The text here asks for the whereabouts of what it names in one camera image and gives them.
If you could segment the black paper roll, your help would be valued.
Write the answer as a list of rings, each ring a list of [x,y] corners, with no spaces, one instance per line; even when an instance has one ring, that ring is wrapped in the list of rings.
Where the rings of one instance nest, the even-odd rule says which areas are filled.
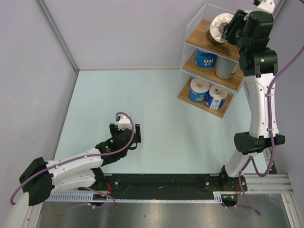
[[[207,32],[207,40],[214,45],[222,45],[227,43],[227,40],[222,38],[225,27],[232,20],[233,15],[230,13],[222,13],[217,15],[211,22]]]

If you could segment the grey paper roll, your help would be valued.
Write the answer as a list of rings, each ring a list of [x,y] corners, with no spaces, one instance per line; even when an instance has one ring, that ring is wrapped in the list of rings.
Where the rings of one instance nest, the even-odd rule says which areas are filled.
[[[238,67],[239,63],[218,56],[215,64],[215,73],[221,79],[230,79],[234,76]]]

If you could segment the blue monster paper roll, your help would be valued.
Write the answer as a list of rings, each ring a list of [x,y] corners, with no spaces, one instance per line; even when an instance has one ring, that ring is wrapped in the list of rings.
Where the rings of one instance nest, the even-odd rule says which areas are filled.
[[[202,69],[211,69],[215,66],[216,61],[217,55],[196,48],[194,62],[197,67]]]

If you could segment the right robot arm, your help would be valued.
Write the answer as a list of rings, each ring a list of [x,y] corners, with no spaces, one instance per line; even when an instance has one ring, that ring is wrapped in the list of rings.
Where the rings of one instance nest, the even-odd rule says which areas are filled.
[[[242,184],[247,165],[266,148],[285,143],[275,120],[275,83],[278,57],[267,45],[274,24],[271,13],[239,9],[225,26],[222,37],[237,47],[239,65],[244,74],[244,90],[251,119],[247,132],[234,136],[236,151],[219,173],[219,185],[224,191],[234,191]]]

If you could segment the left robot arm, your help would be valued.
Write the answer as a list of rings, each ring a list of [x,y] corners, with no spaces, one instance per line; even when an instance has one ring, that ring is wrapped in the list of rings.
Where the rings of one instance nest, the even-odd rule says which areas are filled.
[[[84,187],[101,189],[105,184],[101,167],[119,161],[141,142],[139,124],[134,131],[120,130],[113,123],[109,127],[111,138],[82,154],[57,161],[34,159],[19,177],[22,191],[29,194],[29,206],[44,202],[56,192]]]

